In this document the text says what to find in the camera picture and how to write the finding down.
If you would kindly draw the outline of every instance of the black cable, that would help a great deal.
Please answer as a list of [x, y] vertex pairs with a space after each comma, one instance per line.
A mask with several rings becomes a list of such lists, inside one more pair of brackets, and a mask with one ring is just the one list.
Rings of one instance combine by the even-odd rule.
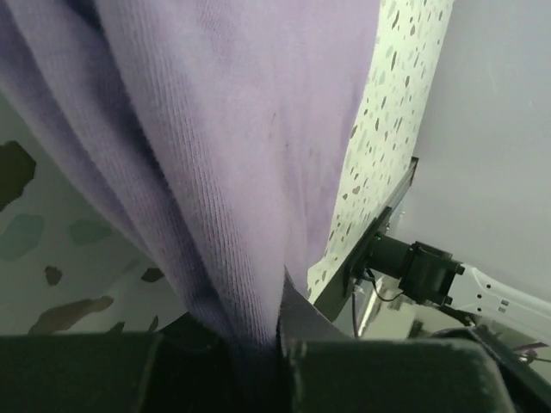
[[404, 292], [396, 294], [395, 297], [392, 297], [391, 299], [385, 299], [384, 297], [381, 297], [379, 292], [377, 291], [377, 283], [375, 282], [376, 278], [373, 274], [373, 271], [371, 269], [366, 268], [366, 273], [368, 273], [368, 276], [365, 274], [362, 275], [362, 277], [358, 278], [356, 282], [354, 283], [354, 291], [352, 292], [352, 329], [354, 330], [354, 337], [360, 338], [360, 330], [358, 326], [358, 309], [357, 309], [357, 293], [360, 288], [360, 284], [362, 283], [362, 280], [371, 282], [371, 285], [373, 286], [373, 291], [375, 292], [375, 295], [379, 300], [385, 303], [391, 303], [395, 301], [400, 295], [402, 295]]
[[373, 274], [373, 271], [371, 271], [371, 269], [369, 268], [366, 268], [365, 269], [365, 272], [368, 273], [368, 276], [366, 276], [365, 274], [362, 275], [362, 279], [364, 279], [365, 281], [370, 281], [371, 282], [371, 285], [373, 286], [373, 289], [375, 291], [375, 295], [377, 296], [377, 298], [379, 300], [381, 300], [383, 303], [392, 303], [393, 301], [395, 301], [400, 295], [402, 295], [404, 292], [401, 292], [401, 293], [398, 293], [396, 294], [394, 297], [392, 297], [391, 299], [385, 299], [383, 297], [381, 297], [381, 295], [379, 294], [379, 292], [377, 291], [377, 283], [376, 283], [376, 278], [375, 278], [375, 274]]

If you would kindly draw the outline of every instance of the lavender fabric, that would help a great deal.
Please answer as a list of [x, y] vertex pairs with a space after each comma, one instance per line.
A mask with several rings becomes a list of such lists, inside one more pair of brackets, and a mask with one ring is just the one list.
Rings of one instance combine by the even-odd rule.
[[267, 385], [321, 258], [378, 0], [0, 0], [0, 88]]

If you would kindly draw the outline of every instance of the knit fabric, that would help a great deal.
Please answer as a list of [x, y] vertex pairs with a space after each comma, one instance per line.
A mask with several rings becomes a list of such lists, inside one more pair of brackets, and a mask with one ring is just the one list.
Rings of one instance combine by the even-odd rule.
[[378, 0], [0, 0], [0, 88], [72, 183], [273, 373], [323, 254]]

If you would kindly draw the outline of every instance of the white mechanical arm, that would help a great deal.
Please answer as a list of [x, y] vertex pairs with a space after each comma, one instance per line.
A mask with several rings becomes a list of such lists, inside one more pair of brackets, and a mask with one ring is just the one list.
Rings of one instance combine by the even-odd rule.
[[378, 234], [352, 273], [360, 267], [398, 280], [403, 294], [420, 305], [435, 305], [458, 320], [466, 313], [489, 318], [551, 346], [551, 303], [454, 260], [449, 252]]
[[551, 345], [551, 304], [494, 280], [477, 268], [461, 265], [449, 288], [448, 307], [494, 320]]

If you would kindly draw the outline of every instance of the terrazzo pattern wall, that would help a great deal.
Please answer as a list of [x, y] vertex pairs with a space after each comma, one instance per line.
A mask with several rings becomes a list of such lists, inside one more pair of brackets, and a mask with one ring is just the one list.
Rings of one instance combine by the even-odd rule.
[[411, 162], [453, 0], [383, 0], [375, 52], [352, 129], [324, 258], [308, 273], [321, 294]]
[[[381, 2], [313, 302], [409, 164], [452, 0]], [[0, 335], [156, 330], [184, 313], [155, 264], [90, 207], [0, 99]]]

